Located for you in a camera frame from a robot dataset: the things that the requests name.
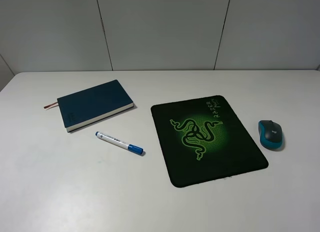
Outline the white marker with blue cap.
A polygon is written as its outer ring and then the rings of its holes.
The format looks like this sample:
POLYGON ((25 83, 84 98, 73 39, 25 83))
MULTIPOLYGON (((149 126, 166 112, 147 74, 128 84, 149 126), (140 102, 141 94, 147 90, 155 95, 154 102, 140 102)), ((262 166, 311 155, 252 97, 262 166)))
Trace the white marker with blue cap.
POLYGON ((117 139, 117 138, 112 137, 110 135, 104 134, 102 132, 96 132, 95 135, 100 140, 106 141, 108 143, 111 143, 111 144, 116 145, 118 147, 121 147, 123 149, 126 149, 132 153, 137 154, 137 155, 141 156, 144 152, 143 148, 141 148, 141 147, 132 145, 130 143, 126 143, 120 139, 117 139))

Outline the dark blue hardcover notebook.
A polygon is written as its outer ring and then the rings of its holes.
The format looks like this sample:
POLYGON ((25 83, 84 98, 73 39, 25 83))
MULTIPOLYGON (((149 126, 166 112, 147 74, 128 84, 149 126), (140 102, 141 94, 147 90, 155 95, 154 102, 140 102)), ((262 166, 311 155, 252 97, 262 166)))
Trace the dark blue hardcover notebook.
POLYGON ((57 99, 44 107, 58 106, 64 127, 72 132, 131 109, 134 102, 118 80, 113 80, 57 99))

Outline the black green snake mouse pad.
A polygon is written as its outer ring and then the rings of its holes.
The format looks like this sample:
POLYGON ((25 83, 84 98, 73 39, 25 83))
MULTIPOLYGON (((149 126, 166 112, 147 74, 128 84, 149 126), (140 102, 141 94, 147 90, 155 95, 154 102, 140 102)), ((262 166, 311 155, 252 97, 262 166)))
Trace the black green snake mouse pad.
POLYGON ((177 188, 269 165, 221 95, 158 104, 150 110, 169 179, 177 188))

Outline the grey and teal computer mouse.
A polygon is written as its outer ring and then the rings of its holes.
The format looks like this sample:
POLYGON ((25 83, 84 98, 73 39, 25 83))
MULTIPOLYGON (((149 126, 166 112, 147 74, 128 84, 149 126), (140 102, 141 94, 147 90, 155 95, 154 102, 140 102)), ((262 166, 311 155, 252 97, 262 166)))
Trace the grey and teal computer mouse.
POLYGON ((285 147, 285 138, 280 124, 272 120, 260 120, 258 132, 259 141, 266 149, 281 151, 285 147))

